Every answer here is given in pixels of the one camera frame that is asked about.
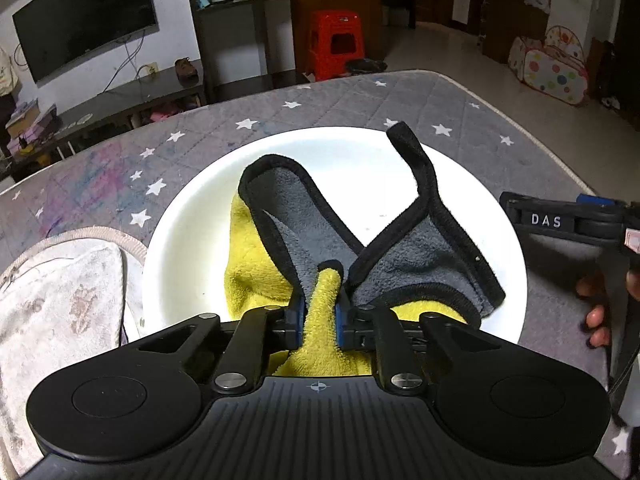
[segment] metal bolt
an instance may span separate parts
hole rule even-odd
[[[396,374],[391,377],[391,384],[401,390],[413,390],[421,386],[422,379],[415,374]]]
[[[246,383],[246,377],[242,374],[236,374],[235,372],[229,372],[226,374],[220,374],[216,377],[216,384],[220,388],[225,390],[233,390],[239,388]]]

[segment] ribbed gray surface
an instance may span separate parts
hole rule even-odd
[[[29,480],[590,480],[614,479],[594,459],[522,468],[479,458],[436,424],[425,404],[372,377],[266,378],[251,395],[214,403],[167,452],[118,465],[57,456]]]

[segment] flat-screen tv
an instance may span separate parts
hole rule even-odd
[[[33,0],[14,14],[15,30],[34,81],[155,24],[152,0]]]

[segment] yellow and gray cloth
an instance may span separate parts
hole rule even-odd
[[[307,307],[302,345],[284,356],[276,374],[370,373],[366,355],[336,343],[341,286],[354,306],[392,308],[405,320],[440,312],[474,327],[504,300],[484,256],[442,204],[414,133],[398,123],[387,137],[411,168],[418,198],[366,247],[295,160],[265,155],[242,174],[225,271],[229,313],[239,319],[250,308],[287,306],[294,291]],[[345,182],[344,192],[357,190]]]

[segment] yellow cloth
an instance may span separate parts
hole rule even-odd
[[[371,366],[364,352],[340,350],[335,337],[335,300],[342,280],[334,269],[324,269],[308,304],[299,349],[271,356],[270,370],[281,376],[369,375]],[[291,284],[277,269],[254,225],[251,212],[235,195],[231,204],[229,260],[225,269],[226,305],[232,319],[240,319],[251,308],[277,304],[286,306]],[[399,319],[418,321],[422,312],[439,312],[465,322],[451,307],[437,301],[412,301],[394,307]]]

